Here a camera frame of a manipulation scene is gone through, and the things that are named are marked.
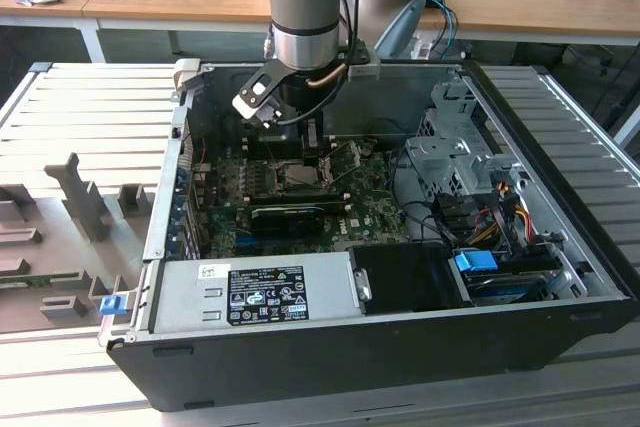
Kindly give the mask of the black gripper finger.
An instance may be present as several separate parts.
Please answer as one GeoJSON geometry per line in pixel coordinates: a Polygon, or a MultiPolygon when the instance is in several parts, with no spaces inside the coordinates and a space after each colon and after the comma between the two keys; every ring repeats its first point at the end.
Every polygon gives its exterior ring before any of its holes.
{"type": "Polygon", "coordinates": [[[310,120],[310,154],[312,163],[316,163],[322,158],[324,151],[324,115],[316,114],[310,120]]]}
{"type": "Polygon", "coordinates": [[[301,140],[303,165],[310,167],[312,165],[312,147],[310,144],[310,132],[312,131],[312,127],[309,125],[309,119],[305,119],[298,123],[298,131],[301,140]]]}

